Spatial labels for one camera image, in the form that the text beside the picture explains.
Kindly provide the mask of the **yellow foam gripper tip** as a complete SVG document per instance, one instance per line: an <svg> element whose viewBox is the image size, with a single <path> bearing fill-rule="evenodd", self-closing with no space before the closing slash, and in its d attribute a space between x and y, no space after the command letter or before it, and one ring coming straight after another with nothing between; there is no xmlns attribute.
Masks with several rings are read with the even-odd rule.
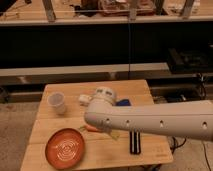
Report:
<svg viewBox="0 0 213 171"><path fill-rule="evenodd" d="M120 133L117 130L111 130L109 132L109 136L113 139L113 140L118 140L120 137Z"/></svg>

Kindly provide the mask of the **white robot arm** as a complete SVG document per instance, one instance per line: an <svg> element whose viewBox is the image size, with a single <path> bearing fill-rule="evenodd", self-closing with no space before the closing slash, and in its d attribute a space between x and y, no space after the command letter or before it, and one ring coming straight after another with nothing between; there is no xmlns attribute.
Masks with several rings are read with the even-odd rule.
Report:
<svg viewBox="0 0 213 171"><path fill-rule="evenodd" d="M139 131L213 142L213 104L209 100L116 106L116 92L98 87L84 119L99 129Z"/></svg>

